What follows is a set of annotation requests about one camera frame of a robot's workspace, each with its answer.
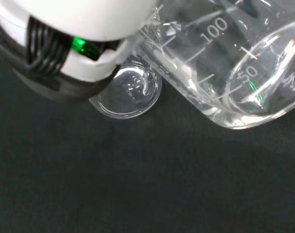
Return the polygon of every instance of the glass beaker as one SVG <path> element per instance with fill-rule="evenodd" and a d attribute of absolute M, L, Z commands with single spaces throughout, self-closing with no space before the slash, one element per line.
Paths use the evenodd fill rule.
<path fill-rule="evenodd" d="M 295 0 L 162 0 L 141 33 L 142 57 L 218 125 L 295 107 Z"/>

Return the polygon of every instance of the black fabric surface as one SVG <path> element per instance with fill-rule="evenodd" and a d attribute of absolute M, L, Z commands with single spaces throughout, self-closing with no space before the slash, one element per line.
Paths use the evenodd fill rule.
<path fill-rule="evenodd" d="M 0 61 L 0 233 L 295 233 L 295 110 L 227 130 L 165 83 L 112 120 Z"/>

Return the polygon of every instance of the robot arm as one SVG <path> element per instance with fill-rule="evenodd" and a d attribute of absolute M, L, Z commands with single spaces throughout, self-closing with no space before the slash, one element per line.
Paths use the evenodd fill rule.
<path fill-rule="evenodd" d="M 0 55 L 59 101 L 101 91 L 130 54 L 157 0 L 0 0 Z"/>

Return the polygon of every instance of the black cable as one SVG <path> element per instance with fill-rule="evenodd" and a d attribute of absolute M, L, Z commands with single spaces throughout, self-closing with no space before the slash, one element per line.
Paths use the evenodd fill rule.
<path fill-rule="evenodd" d="M 72 46 L 73 37 L 30 17 L 26 60 L 29 69 L 43 75 L 58 75 Z"/>

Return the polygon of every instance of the measuring beaker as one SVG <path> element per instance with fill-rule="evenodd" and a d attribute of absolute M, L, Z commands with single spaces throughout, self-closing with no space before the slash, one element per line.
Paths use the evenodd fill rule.
<path fill-rule="evenodd" d="M 295 107 L 295 0 L 162 0 L 141 33 L 144 59 L 223 127 Z"/>

